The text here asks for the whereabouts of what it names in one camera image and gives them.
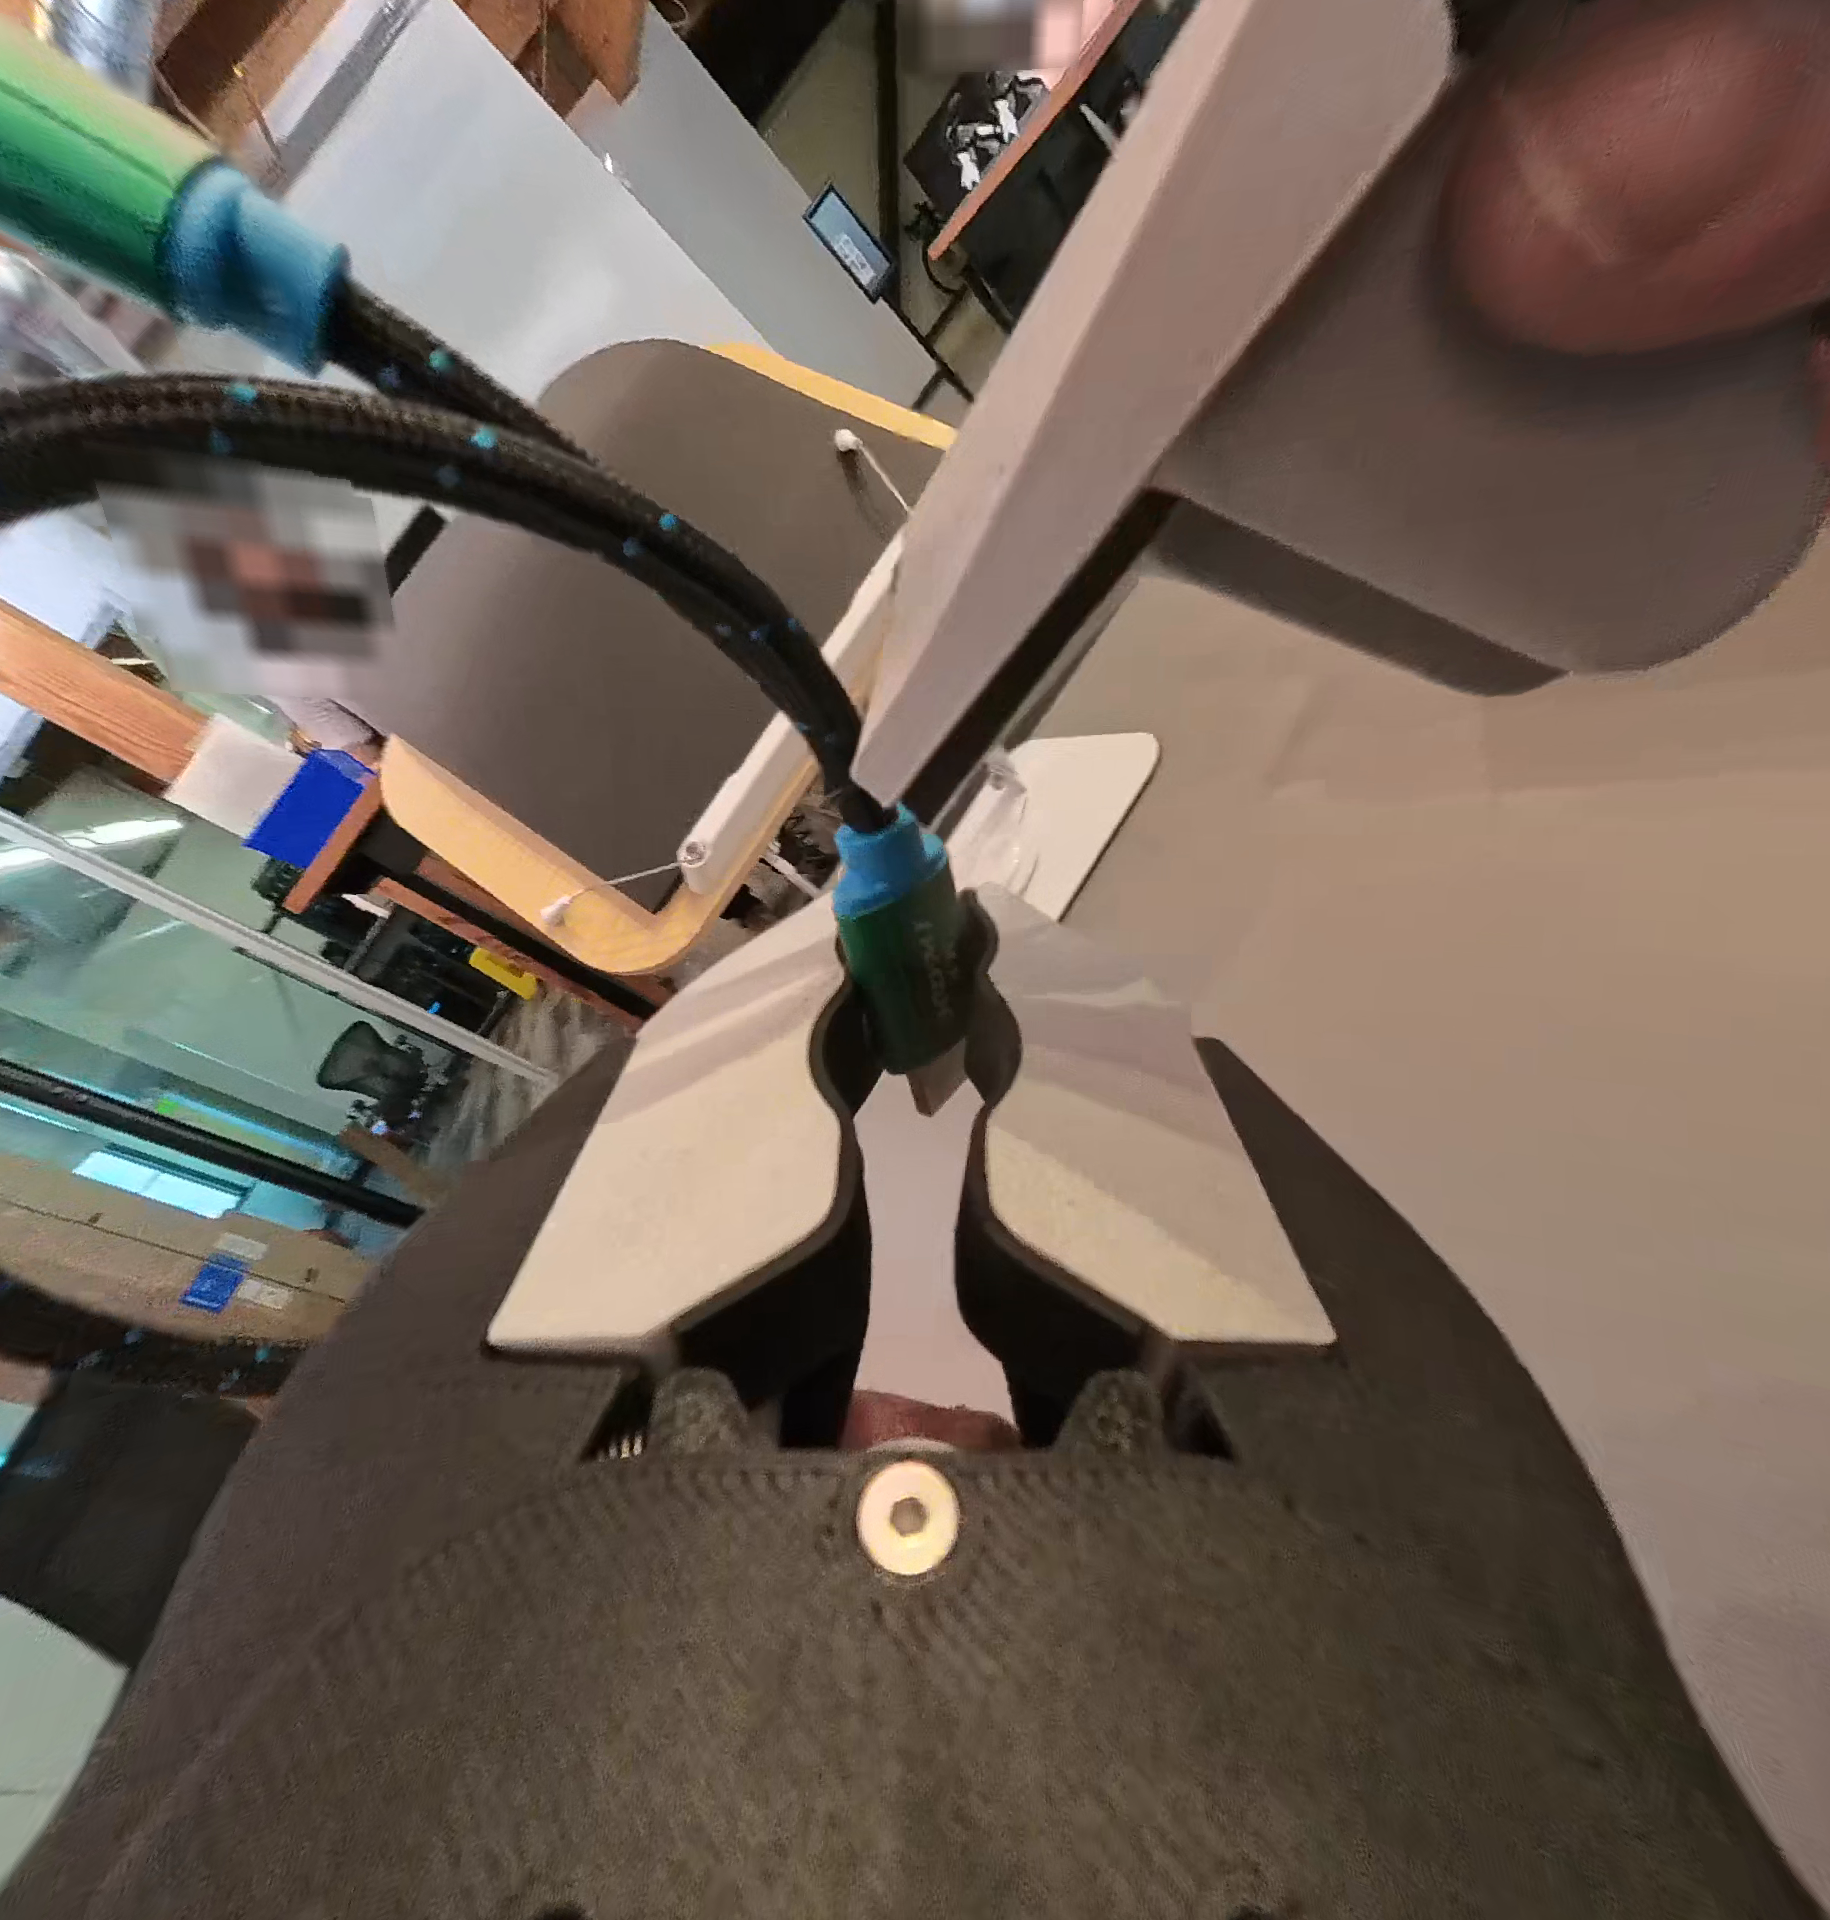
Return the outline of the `grey panel with wooden rim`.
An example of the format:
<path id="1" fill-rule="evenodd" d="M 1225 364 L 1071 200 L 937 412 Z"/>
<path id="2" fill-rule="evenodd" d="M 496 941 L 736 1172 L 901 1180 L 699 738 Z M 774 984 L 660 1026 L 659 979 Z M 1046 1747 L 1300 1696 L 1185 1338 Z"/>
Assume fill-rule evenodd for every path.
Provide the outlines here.
<path id="1" fill-rule="evenodd" d="M 769 350 L 617 344 L 545 416 L 783 597 L 866 702 L 873 639 L 837 638 L 894 566 L 956 429 Z M 617 566 L 452 519 L 395 593 L 366 719 L 405 884 L 542 944 L 537 966 L 645 979 L 679 963 L 817 778 L 683 616 Z"/>

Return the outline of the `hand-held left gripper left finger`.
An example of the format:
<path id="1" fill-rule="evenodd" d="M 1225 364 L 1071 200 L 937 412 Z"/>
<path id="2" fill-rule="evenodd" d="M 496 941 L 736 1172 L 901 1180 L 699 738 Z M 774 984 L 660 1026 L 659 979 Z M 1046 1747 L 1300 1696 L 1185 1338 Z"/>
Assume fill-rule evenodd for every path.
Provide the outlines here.
<path id="1" fill-rule="evenodd" d="M 774 924 L 636 1033 L 495 1308 L 511 1358 L 677 1358 L 830 1231 L 859 1177 L 867 1052 L 833 924 Z"/>

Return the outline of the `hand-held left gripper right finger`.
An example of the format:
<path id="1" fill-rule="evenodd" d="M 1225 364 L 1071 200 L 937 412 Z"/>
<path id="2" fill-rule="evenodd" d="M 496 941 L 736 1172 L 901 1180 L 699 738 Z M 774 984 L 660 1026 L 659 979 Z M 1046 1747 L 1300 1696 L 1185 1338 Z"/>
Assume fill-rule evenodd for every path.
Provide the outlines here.
<path id="1" fill-rule="evenodd" d="M 1191 1026 L 1136 963 L 988 914 L 960 1316 L 1017 1383 L 1336 1342 Z"/>

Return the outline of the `person's right hand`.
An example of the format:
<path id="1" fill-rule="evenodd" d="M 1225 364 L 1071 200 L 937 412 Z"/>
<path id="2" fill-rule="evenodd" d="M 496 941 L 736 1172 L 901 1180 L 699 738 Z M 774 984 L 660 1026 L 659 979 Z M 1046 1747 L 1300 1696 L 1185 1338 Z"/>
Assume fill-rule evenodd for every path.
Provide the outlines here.
<path id="1" fill-rule="evenodd" d="M 1631 355 L 1830 313 L 1830 3 L 1512 3 L 1441 200 L 1497 334 Z"/>

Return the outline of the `black office chair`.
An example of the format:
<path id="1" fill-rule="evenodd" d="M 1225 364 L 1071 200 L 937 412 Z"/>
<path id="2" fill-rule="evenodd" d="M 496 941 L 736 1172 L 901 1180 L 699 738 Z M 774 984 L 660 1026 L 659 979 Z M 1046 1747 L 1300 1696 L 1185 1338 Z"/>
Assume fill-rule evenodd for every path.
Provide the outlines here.
<path id="1" fill-rule="evenodd" d="M 429 1087 L 427 1057 L 414 1046 L 388 1041 L 371 1020 L 352 1020 L 315 1067 L 315 1089 L 354 1095 L 388 1127 L 416 1115 Z"/>

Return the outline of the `cardboard box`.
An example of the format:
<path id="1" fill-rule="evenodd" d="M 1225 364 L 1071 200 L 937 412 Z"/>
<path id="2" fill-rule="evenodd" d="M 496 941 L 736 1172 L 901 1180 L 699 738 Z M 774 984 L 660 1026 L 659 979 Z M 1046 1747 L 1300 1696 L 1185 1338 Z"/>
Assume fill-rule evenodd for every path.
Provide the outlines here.
<path id="1" fill-rule="evenodd" d="M 318 1235 L 181 1212 L 0 1155 L 0 1272 L 125 1328 L 305 1346 L 338 1325 L 374 1263 Z"/>

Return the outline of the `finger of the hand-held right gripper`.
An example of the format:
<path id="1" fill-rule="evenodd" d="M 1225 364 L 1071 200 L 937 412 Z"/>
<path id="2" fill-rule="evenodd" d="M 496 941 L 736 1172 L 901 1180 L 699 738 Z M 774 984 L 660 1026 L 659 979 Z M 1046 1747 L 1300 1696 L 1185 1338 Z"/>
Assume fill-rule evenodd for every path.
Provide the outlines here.
<path id="1" fill-rule="evenodd" d="M 1449 3 L 1192 8 L 904 522 L 862 792 L 929 812 L 987 756 L 1451 65 Z"/>

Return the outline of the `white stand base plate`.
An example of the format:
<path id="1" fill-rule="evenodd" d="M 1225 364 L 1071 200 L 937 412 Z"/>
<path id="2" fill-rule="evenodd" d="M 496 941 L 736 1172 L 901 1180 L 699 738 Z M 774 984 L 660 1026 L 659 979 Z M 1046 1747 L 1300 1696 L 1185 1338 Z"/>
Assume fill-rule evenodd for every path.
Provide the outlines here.
<path id="1" fill-rule="evenodd" d="M 1064 922 L 1159 760 L 1154 732 L 1035 736 L 988 756 L 946 837 L 957 888 Z"/>

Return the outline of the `small black screen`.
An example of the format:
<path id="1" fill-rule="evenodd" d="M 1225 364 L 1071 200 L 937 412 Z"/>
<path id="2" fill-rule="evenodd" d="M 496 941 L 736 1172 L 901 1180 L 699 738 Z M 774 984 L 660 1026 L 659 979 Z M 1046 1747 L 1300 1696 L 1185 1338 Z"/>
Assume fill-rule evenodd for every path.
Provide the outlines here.
<path id="1" fill-rule="evenodd" d="M 837 182 L 824 182 L 808 199 L 803 226 L 867 303 L 898 303 L 898 260 L 894 249 L 879 237 Z"/>

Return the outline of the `blue box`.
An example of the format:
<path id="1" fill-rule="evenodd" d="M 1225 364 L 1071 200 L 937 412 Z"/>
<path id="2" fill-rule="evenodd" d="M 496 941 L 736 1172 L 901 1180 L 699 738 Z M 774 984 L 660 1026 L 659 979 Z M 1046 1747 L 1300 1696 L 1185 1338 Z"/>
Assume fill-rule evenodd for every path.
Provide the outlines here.
<path id="1" fill-rule="evenodd" d="M 256 893 L 283 914 L 305 911 L 377 810 L 377 767 L 338 747 L 305 752 L 244 835 L 263 857 Z"/>

